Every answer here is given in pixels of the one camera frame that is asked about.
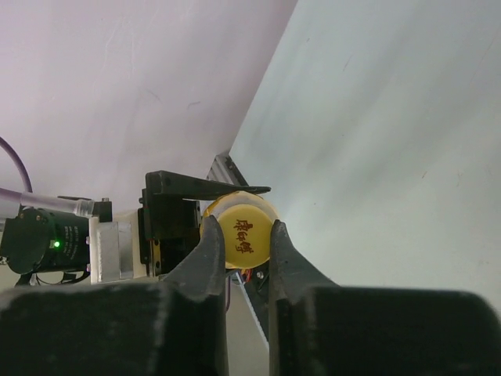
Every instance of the black object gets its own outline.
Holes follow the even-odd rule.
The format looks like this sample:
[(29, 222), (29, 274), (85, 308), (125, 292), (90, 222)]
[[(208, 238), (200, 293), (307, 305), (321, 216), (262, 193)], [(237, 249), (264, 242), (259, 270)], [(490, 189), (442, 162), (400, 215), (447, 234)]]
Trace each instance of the black object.
[[(212, 201), (240, 190), (260, 194), (269, 192), (270, 188), (234, 186), (166, 171), (146, 174), (146, 188), (139, 200), (142, 204), (139, 232), (141, 262), (147, 271), (158, 265), (154, 267), (156, 275), (169, 273), (199, 243), (199, 200)], [(152, 244), (160, 252), (154, 262)]]
[(85, 270), (88, 220), (60, 211), (25, 208), (5, 221), (0, 256), (18, 274)]
[[(214, 217), (157, 284), (0, 295), (6, 374), (228, 375), (224, 240)], [(479, 297), (339, 287), (272, 229), (270, 374), (501, 374), (501, 330)]]

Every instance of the yellow round object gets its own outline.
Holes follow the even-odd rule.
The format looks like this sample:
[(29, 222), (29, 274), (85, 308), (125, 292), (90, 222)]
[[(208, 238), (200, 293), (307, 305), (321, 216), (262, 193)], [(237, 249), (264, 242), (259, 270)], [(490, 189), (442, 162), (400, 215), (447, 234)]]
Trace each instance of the yellow round object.
[(231, 193), (212, 203), (204, 217), (209, 215), (216, 217), (225, 237), (226, 268), (252, 269), (269, 260), (278, 215), (267, 201), (243, 191)]

